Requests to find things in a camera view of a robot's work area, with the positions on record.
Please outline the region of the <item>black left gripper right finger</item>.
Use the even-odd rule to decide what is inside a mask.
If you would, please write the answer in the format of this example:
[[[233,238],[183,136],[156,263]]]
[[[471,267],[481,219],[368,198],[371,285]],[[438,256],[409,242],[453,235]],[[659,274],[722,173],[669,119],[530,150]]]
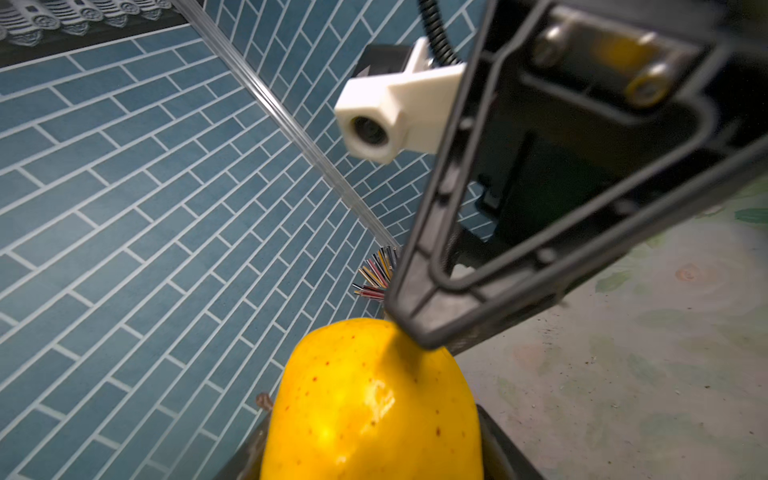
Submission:
[[[543,475],[516,447],[486,410],[477,405],[486,480],[543,480]]]

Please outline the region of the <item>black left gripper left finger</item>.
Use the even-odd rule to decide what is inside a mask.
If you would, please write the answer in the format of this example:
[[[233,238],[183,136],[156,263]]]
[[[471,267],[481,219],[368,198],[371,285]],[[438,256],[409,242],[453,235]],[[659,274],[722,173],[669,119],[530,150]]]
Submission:
[[[214,480],[259,480],[266,449],[271,414],[259,422],[244,444],[236,451]]]

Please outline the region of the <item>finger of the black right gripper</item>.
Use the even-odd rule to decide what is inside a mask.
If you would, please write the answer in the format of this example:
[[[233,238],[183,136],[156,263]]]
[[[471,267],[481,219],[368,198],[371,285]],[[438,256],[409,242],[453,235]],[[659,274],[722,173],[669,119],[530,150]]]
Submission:
[[[763,1],[490,1],[384,308],[461,352],[767,170]]]

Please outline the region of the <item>yellow pear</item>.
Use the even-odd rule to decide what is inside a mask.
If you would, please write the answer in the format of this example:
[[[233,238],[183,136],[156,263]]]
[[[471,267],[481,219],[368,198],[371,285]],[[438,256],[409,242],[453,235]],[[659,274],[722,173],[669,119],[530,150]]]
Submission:
[[[386,320],[312,331],[291,353],[251,479],[481,479],[479,415],[445,348]]]

